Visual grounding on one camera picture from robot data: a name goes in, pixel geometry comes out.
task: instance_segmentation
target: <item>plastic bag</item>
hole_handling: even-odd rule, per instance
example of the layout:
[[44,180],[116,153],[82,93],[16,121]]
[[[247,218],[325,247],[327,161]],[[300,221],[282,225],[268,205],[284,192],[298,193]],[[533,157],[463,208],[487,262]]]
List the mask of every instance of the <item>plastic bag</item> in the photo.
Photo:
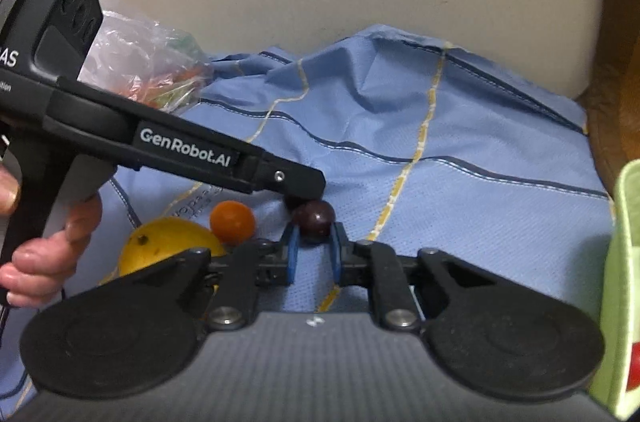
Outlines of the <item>plastic bag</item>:
[[78,80],[164,112],[195,104],[213,70],[193,36],[121,2],[100,3],[104,21]]

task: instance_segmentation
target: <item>blue cloth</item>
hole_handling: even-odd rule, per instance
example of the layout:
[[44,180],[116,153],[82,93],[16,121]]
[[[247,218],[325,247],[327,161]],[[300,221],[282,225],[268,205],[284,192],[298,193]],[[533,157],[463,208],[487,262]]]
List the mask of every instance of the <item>blue cloth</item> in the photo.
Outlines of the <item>blue cloth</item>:
[[[441,249],[597,317],[612,218],[584,111],[572,100],[441,40],[383,26],[302,60],[273,48],[212,63],[217,78],[184,117],[321,169],[350,239],[374,229],[404,170],[380,241],[401,255]],[[217,202],[236,199],[254,210],[261,237],[277,239],[287,222],[274,193],[193,186],[151,169],[120,169],[101,190],[104,220],[68,293],[98,283],[132,229],[159,215],[208,225]],[[331,288],[328,250],[303,249],[295,284],[266,294],[261,306],[313,310]],[[366,307],[364,290],[355,289],[342,291],[332,309]],[[32,314],[10,319],[3,390],[22,374],[17,338]],[[4,413],[18,397],[0,402]]]

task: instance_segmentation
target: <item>screw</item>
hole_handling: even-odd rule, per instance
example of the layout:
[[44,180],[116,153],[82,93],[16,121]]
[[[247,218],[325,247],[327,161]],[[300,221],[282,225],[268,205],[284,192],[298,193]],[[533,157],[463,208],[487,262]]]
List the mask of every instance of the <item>screw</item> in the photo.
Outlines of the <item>screw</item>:
[[233,307],[218,307],[209,314],[209,323],[232,325],[242,319],[240,310]]
[[386,313],[385,320],[391,326],[406,328],[407,326],[413,325],[418,318],[410,310],[396,308]]

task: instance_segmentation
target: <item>green basket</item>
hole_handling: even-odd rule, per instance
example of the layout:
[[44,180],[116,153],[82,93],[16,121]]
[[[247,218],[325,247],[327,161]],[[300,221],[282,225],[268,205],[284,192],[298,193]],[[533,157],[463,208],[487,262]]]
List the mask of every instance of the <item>green basket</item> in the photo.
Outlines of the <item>green basket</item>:
[[616,229],[605,264],[600,315],[606,352],[590,393],[626,420],[640,407],[640,388],[626,391],[631,347],[640,342],[640,160],[623,168],[614,198]]

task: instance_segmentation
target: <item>human hand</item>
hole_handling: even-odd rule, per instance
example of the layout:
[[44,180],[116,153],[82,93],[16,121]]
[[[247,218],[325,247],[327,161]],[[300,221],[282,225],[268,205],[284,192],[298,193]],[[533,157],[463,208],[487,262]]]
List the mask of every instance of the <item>human hand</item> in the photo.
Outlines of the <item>human hand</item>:
[[[0,215],[10,215],[19,200],[18,183],[0,166]],[[63,231],[18,247],[12,261],[0,267],[0,285],[9,291],[7,301],[17,307],[38,307],[51,301],[75,274],[101,217],[102,202],[96,194],[69,211]]]

